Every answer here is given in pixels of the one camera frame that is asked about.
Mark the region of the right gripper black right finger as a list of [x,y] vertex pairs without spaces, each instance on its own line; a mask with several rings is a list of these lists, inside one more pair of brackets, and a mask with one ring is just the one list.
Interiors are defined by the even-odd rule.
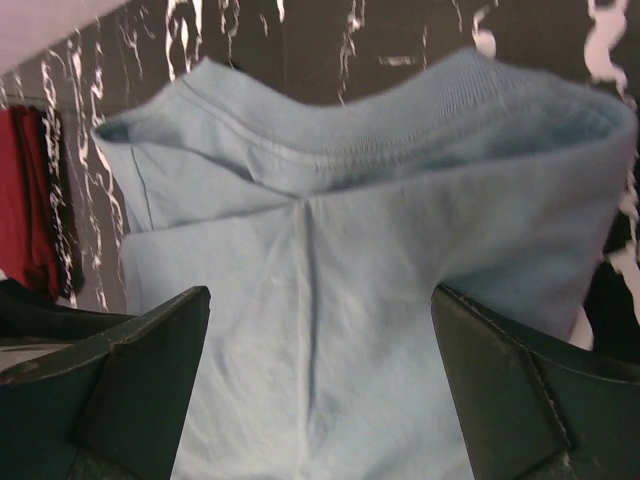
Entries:
[[432,318],[477,479],[636,479],[639,368],[439,286]]

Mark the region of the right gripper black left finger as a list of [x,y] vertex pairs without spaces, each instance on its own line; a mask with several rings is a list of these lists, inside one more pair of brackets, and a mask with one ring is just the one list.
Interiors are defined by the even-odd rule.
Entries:
[[1,475],[166,479],[209,318],[193,287],[140,315],[1,288]]

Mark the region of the blue-grey t-shirt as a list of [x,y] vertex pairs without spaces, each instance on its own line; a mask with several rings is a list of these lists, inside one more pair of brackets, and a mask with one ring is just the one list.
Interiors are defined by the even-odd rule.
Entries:
[[568,340],[637,120],[465,49],[338,107],[203,61],[93,138],[129,310],[211,293],[174,478],[468,479],[432,293]]

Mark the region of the folded dark red t-shirt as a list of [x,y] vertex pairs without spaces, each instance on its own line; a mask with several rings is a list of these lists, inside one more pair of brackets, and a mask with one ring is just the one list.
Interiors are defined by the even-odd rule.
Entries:
[[1,272],[56,302],[73,289],[56,244],[43,118],[23,105],[1,110]]

